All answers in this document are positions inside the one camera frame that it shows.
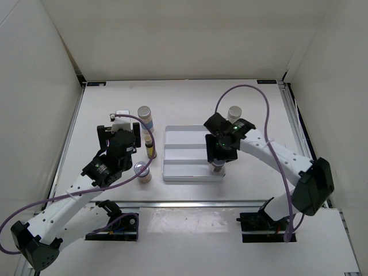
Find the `short spice jar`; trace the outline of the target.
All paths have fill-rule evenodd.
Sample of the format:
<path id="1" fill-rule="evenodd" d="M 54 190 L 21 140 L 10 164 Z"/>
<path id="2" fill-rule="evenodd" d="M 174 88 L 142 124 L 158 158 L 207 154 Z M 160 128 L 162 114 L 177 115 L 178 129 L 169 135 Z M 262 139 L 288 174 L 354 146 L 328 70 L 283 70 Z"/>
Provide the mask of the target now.
<path id="1" fill-rule="evenodd" d="M 140 173 L 137 179 L 141 184 L 146 184 L 152 179 L 150 168 L 147 167 L 147 163 L 144 161 L 139 161 L 135 164 L 134 172 L 135 174 Z"/>
<path id="2" fill-rule="evenodd" d="M 225 174 L 225 161 L 224 160 L 214 160 L 210 164 L 211 171 L 217 175 Z"/>

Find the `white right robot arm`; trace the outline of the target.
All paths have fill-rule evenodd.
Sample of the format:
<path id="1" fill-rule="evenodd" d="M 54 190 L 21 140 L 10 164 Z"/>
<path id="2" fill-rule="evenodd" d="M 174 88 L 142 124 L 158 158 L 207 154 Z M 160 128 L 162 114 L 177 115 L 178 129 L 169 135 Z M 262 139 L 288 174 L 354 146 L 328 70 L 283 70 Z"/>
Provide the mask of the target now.
<path id="1" fill-rule="evenodd" d="M 205 123 L 207 160 L 214 166 L 235 161 L 239 151 L 249 154 L 278 171 L 287 185 L 284 195 L 267 200 L 257 213 L 241 216 L 255 229 L 276 229 L 290 216 L 314 216 L 334 191 L 331 167 L 327 160 L 300 156 L 267 141 L 256 126 L 244 119 L 231 123 L 215 113 Z"/>

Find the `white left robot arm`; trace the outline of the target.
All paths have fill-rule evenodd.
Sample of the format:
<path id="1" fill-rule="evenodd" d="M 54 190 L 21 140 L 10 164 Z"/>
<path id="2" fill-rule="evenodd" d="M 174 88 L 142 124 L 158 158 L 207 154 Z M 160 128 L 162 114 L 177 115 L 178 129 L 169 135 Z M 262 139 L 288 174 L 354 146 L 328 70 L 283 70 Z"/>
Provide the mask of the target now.
<path id="1" fill-rule="evenodd" d="M 93 198 L 118 181 L 132 168 L 132 154 L 141 146 L 139 123 L 114 123 L 97 128 L 100 149 L 65 194 L 50 200 L 49 207 L 27 222 L 16 221 L 11 234 L 17 247 L 35 272 L 49 267 L 74 241 L 100 232 L 118 232 L 138 220 L 136 213 L 123 213 L 110 200 L 98 201 L 95 207 L 77 217 Z"/>

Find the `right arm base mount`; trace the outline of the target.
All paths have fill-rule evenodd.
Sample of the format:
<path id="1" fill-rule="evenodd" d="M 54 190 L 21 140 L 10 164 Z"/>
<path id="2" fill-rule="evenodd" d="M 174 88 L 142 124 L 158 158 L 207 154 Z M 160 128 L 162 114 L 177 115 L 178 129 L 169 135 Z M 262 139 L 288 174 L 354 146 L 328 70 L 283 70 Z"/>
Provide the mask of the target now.
<path id="1" fill-rule="evenodd" d="M 289 226 L 290 218 L 278 221 L 271 219 L 265 207 L 274 198 L 267 200 L 257 212 L 243 212 L 236 219 L 240 223 L 243 243 L 283 243 L 283 234 Z"/>

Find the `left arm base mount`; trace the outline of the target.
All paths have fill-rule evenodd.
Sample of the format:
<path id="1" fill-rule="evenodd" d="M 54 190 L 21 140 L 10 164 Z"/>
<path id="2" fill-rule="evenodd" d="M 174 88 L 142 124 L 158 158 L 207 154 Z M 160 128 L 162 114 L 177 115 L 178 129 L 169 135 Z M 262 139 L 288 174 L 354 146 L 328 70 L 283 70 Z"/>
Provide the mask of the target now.
<path id="1" fill-rule="evenodd" d="M 139 214 L 121 211 L 113 201 L 97 201 L 96 207 L 107 211 L 109 221 L 101 231 L 93 231 L 85 236 L 87 241 L 137 242 L 139 239 Z"/>

